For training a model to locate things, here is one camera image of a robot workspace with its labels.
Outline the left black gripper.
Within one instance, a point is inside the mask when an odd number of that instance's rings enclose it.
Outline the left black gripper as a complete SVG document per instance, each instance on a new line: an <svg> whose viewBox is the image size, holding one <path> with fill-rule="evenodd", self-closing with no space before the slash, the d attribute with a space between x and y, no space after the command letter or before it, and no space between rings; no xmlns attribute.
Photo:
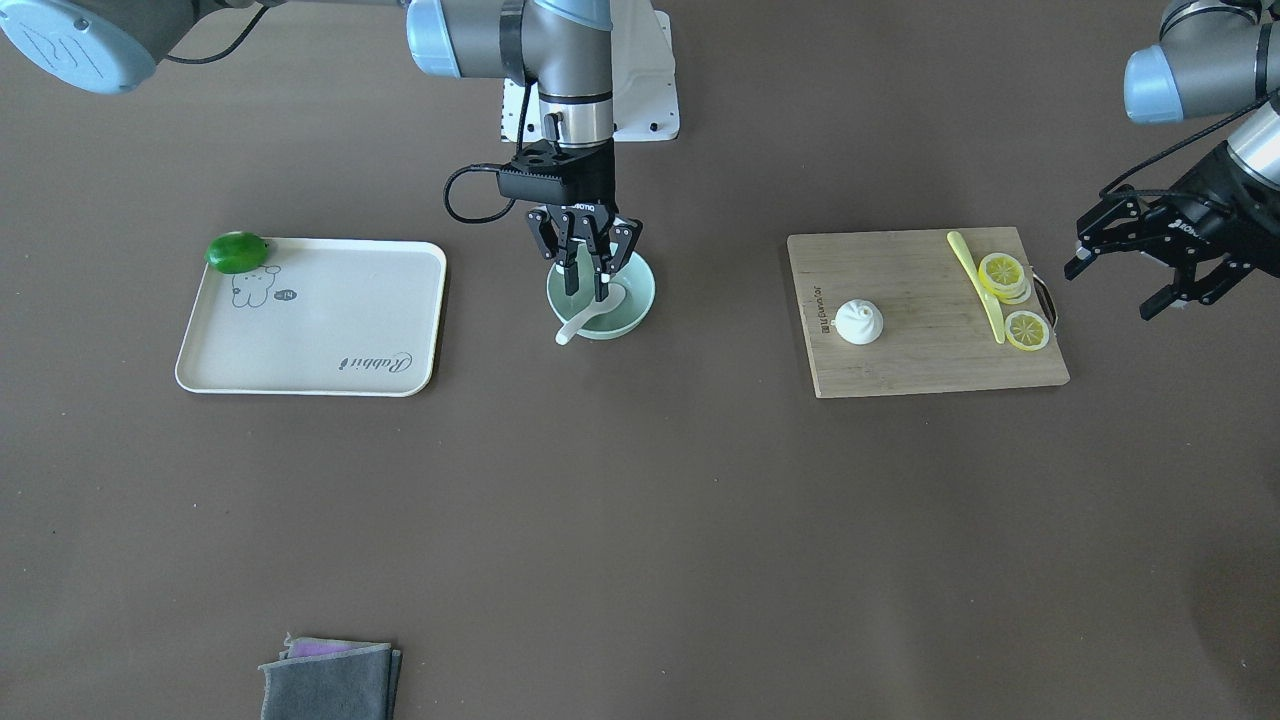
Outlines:
<svg viewBox="0 0 1280 720"><path fill-rule="evenodd" d="M1277 275L1277 182L1221 142L1170 190L1115 183L1076 220L1066 281L1111 252L1140 252L1172 281L1140 305L1151 320L1183 304L1212 305L1252 272Z"/></svg>

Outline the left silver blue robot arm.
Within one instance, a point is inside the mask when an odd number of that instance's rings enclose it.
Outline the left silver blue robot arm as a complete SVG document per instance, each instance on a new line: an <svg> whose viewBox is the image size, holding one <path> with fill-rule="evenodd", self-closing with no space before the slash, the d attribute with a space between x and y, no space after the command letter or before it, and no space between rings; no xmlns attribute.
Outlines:
<svg viewBox="0 0 1280 720"><path fill-rule="evenodd" d="M1158 42L1134 53L1124 100L1137 124L1216 115L1230 136L1167 190L1121 174L1078 219L1068 279L1110 252L1142 252L1174 278L1140 305L1152 319L1211 305L1279 268L1279 33L1275 1L1172 1Z"/></svg>

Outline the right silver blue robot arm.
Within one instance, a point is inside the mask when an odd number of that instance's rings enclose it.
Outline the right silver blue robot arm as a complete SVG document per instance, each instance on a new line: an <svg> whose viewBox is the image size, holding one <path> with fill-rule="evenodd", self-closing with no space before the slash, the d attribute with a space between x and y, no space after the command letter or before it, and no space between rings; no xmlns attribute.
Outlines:
<svg viewBox="0 0 1280 720"><path fill-rule="evenodd" d="M5 1L3 32L33 64L92 94L124 94L224 1ZM576 259L593 263L594 295L628 263L641 224L614 199L614 83L607 1L407 1L406 33L433 76L508 79L536 96L541 137L494 169L564 291L579 291Z"/></svg>

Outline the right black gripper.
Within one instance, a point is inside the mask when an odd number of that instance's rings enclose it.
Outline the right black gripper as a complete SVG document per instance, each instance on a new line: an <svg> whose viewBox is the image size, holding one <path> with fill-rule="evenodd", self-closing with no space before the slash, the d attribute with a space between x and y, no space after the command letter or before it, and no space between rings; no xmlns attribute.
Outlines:
<svg viewBox="0 0 1280 720"><path fill-rule="evenodd" d="M607 220L590 219L594 300L598 302L609 297L612 275L626 266L644 229L641 222L616 218L614 170L613 140L584 149L556 146L543 140L518 151L499 165L498 172L498 188L507 199L548 208L579 204L608 208ZM526 213L539 252L561 270L564 295L570 297L580 290L579 242L571 234L572 219L568 213L559 215L557 222L545 206Z"/></svg>

